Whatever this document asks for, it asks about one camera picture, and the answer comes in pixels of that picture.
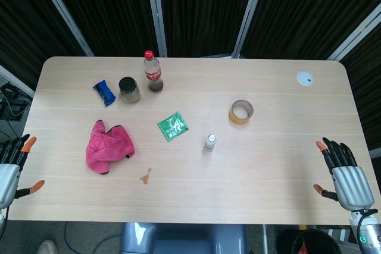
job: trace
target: black curtain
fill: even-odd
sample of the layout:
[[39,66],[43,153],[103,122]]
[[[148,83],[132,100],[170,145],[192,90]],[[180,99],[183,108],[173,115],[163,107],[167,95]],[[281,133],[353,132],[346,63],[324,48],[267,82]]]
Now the black curtain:
[[370,150],[381,147],[381,24],[341,61]]
[[96,56],[158,52],[149,0],[63,0]]
[[51,0],[0,0],[0,64],[32,89],[53,56],[82,56]]
[[231,54],[248,0],[161,0],[169,57]]
[[241,54],[327,59],[381,0],[259,0]]

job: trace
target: robot finger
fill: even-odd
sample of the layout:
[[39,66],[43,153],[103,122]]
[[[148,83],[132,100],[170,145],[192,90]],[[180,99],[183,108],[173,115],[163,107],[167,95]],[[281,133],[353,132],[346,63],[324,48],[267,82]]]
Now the robot finger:
[[23,170],[24,164],[30,152],[30,148],[32,148],[33,144],[36,143],[37,138],[31,137],[28,142],[25,143],[21,151],[19,152],[19,156],[17,158],[16,164],[20,166],[20,171]]
[[330,140],[328,140],[327,138],[323,137],[323,141],[324,143],[327,145],[328,147],[328,150],[329,150],[329,153],[330,153],[330,156],[332,157],[332,161],[335,165],[335,167],[342,167],[342,163],[341,163],[341,160],[339,159],[339,156],[338,154],[336,153],[336,150],[334,149],[334,147],[332,146],[332,143]]
[[354,166],[354,167],[357,167],[355,156],[353,155],[353,153],[350,150],[350,148],[346,144],[344,144],[344,143],[340,143],[340,146],[341,146],[342,150],[344,151],[348,161],[350,162],[350,165]]
[[317,191],[321,196],[326,197],[328,199],[333,199],[335,201],[339,201],[338,195],[333,192],[328,192],[327,190],[323,189],[321,186],[318,184],[314,184],[314,189]]
[[13,140],[13,141],[9,141],[8,144],[6,144],[6,145],[4,146],[4,152],[3,152],[3,154],[2,154],[2,158],[1,158],[0,163],[2,163],[2,164],[7,164],[7,163],[9,163],[9,159],[10,159],[10,157],[11,157],[11,154],[12,154],[12,150],[13,150],[14,144],[15,144],[15,140]]
[[16,138],[14,140],[15,143],[12,150],[12,154],[10,155],[10,158],[8,160],[10,164],[16,164],[18,156],[20,155],[20,150],[24,146],[24,143],[26,142],[26,140],[28,140],[28,138],[29,138],[29,134],[26,134],[22,138]]
[[1,145],[1,147],[0,147],[0,162],[2,162],[2,157],[3,157],[3,154],[4,154],[4,152],[5,152],[5,148],[8,146],[9,142],[10,142],[10,140],[5,141],[5,142]]
[[316,145],[320,149],[321,153],[323,154],[324,160],[326,161],[326,164],[328,167],[328,170],[329,170],[330,174],[332,174],[332,169],[335,167],[335,165],[334,165],[332,158],[329,154],[327,146],[324,145],[321,141],[316,141]]
[[338,154],[338,157],[339,157],[339,160],[340,160],[341,164],[344,165],[344,166],[349,166],[350,163],[349,163],[348,160],[346,159],[346,156],[345,156],[345,154],[344,154],[344,151],[343,151],[343,149],[340,147],[340,145],[337,144],[335,141],[331,141],[331,144],[332,144],[333,148],[335,149],[336,154]]
[[31,195],[32,193],[35,193],[36,191],[41,189],[43,184],[45,184],[45,181],[41,180],[38,181],[34,186],[29,187],[28,189],[17,190],[16,194],[14,195],[14,198],[19,199],[20,197]]

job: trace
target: green sachet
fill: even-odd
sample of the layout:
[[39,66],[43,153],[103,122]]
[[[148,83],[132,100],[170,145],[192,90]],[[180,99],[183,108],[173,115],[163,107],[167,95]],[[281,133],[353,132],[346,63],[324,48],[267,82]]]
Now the green sachet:
[[188,130],[188,126],[178,112],[160,121],[157,126],[168,142]]

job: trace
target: coca-cola bottle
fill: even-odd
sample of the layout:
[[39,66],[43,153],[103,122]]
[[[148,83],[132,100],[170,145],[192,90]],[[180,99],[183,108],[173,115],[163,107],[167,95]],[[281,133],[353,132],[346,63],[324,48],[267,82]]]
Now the coca-cola bottle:
[[159,60],[155,58],[151,50],[144,53],[144,71],[149,79],[148,87],[153,92],[160,92],[163,90],[163,80],[161,79],[161,69]]

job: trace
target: glass jar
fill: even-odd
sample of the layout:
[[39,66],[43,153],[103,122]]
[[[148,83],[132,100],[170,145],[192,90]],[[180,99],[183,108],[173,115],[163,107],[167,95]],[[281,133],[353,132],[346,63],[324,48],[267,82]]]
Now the glass jar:
[[128,103],[136,102],[140,99],[140,93],[136,81],[131,77],[123,77],[119,81],[121,98]]

